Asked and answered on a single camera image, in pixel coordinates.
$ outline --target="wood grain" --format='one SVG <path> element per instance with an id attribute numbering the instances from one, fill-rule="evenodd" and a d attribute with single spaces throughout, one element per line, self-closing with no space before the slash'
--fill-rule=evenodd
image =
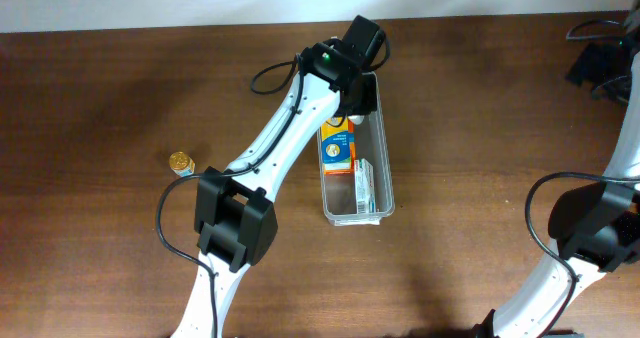
<path id="1" fill-rule="evenodd" d="M 396 212 L 380 227 L 332 227 L 316 143 L 279 194 L 279 232 L 240 285 L 225 336 L 416 336 L 469 328 L 515 293 L 541 252 L 525 195 L 558 170 L 602 172 L 624 108 L 564 81 L 583 48 L 570 14 L 382 21 L 379 72 Z M 281 96 L 260 69 L 348 23 L 0 35 L 0 336 L 166 337 L 195 267 L 158 242 L 153 214 L 189 152 L 224 167 Z M 267 83 L 276 84 L 285 72 Z M 545 217 L 566 189 L 544 188 Z M 195 185 L 166 206 L 168 238 L 196 253 Z M 640 268 L 578 298 L 558 328 L 640 331 Z"/>

